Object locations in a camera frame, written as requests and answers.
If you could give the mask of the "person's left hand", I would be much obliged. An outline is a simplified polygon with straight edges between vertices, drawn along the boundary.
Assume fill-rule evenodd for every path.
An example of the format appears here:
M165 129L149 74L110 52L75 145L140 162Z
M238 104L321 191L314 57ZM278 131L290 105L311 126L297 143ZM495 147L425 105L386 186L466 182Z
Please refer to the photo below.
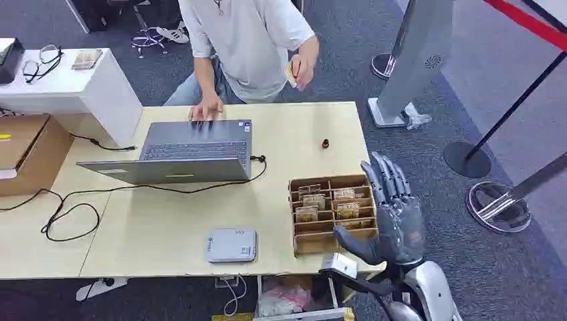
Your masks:
M305 53L297 53L292 56L290 63L296 88L302 91L314 77L314 61Z

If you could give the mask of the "person's right hand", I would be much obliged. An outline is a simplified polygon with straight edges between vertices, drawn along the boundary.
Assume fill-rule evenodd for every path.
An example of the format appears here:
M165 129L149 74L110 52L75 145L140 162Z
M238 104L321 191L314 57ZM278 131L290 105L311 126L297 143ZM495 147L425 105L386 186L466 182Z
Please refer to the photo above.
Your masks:
M224 103L216 94L206 95L189 110L190 121L209 121L218 119L224 111Z

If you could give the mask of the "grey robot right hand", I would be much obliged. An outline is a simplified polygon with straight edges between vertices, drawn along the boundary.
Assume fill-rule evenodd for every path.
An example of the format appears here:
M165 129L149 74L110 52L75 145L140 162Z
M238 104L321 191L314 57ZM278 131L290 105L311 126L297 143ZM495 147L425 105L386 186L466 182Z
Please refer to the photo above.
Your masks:
M353 232L338 225L334 236L347 252L368 265L383 261L411 265L423 259L425 224L421 202L413 195L405 173L388 156L371 152L370 162L361 161L376 209L378 232L367 239L357 239Z

